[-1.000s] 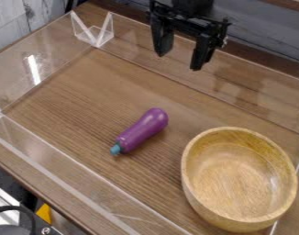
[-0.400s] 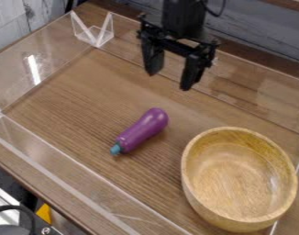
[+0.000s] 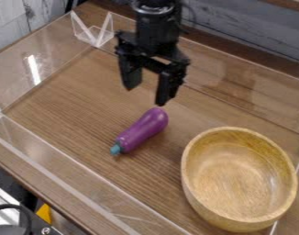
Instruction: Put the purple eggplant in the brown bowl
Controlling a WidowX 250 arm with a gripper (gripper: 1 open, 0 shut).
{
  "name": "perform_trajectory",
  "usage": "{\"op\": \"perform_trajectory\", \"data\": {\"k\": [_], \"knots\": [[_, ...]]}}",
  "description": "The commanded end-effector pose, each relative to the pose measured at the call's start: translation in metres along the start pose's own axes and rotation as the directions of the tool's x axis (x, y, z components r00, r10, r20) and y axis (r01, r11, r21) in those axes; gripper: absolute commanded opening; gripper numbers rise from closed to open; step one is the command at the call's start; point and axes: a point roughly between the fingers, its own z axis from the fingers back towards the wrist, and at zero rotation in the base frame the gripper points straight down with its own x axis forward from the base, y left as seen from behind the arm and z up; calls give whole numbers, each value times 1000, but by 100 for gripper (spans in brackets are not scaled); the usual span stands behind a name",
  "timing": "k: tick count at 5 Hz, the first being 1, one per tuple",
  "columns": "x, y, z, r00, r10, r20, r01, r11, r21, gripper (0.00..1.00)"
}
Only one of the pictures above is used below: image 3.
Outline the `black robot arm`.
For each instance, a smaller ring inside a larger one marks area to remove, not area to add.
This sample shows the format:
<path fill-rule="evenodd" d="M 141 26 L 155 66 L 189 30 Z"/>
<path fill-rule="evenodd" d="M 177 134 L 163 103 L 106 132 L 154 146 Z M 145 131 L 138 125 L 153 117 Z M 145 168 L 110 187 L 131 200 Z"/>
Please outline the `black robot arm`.
<path fill-rule="evenodd" d="M 189 56 L 179 50 L 182 0 L 134 0 L 137 31 L 118 30 L 115 54 L 127 90 L 142 83 L 142 69 L 158 74 L 157 105 L 175 98 L 185 83 Z"/>

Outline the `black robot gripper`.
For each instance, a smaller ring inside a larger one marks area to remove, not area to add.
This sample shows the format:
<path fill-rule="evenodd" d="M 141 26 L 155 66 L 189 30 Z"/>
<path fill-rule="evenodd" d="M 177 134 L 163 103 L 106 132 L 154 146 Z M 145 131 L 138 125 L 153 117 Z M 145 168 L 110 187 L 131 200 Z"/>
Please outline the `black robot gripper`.
<path fill-rule="evenodd" d="M 127 90 L 142 83 L 142 68 L 161 73 L 167 65 L 154 60 L 159 57 L 171 62 L 170 66 L 183 70 L 190 60 L 179 50 L 182 32 L 182 0 L 133 0 L 131 8 L 137 15 L 134 32 L 118 30 L 118 46 L 122 82 Z M 157 105 L 165 106 L 175 98 L 185 83 L 186 74 L 163 72 L 158 77 Z"/>

